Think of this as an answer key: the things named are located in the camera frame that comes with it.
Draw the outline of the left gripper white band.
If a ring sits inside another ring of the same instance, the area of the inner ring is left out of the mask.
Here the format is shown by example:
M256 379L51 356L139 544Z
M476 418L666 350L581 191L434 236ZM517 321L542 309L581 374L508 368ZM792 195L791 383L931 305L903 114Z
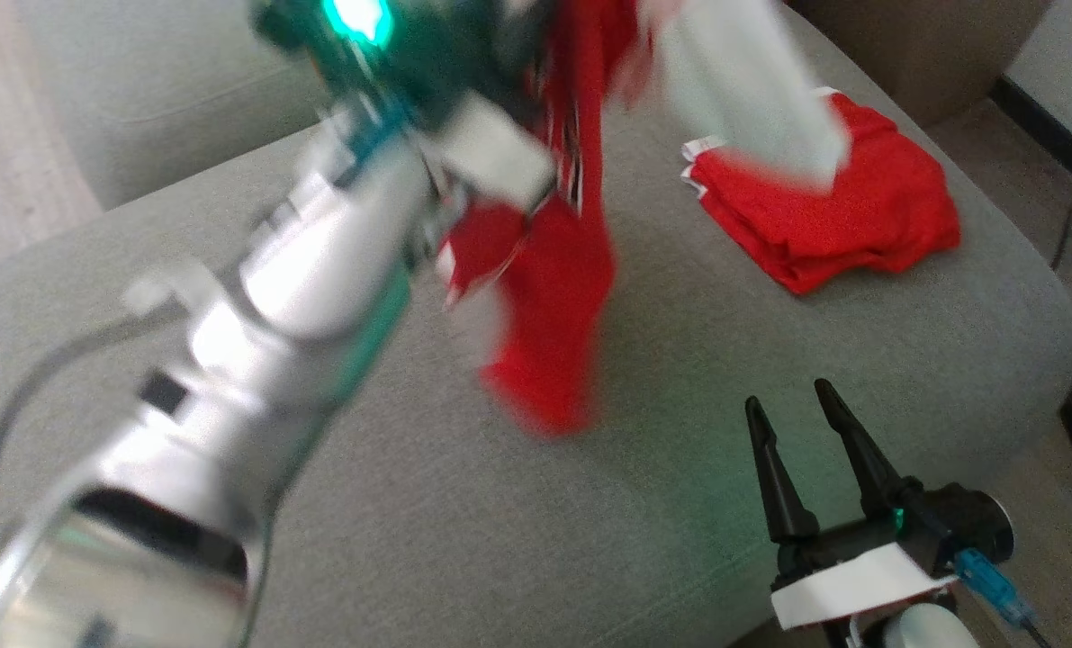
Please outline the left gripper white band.
M458 179L530 213L551 193L554 156L530 134L527 72L554 1L403 1L399 79L431 151Z

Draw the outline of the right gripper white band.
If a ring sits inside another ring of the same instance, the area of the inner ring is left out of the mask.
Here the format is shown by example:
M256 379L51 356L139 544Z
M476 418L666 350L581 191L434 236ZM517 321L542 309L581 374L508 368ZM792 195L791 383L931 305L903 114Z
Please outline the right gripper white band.
M781 630L824 625L933 593L954 571L917 561L899 541L915 513L922 484L885 458L828 379L813 382L824 417L842 443L860 488L865 519L820 530L781 461L778 438L761 401L744 403L769 537L778 547L770 602Z

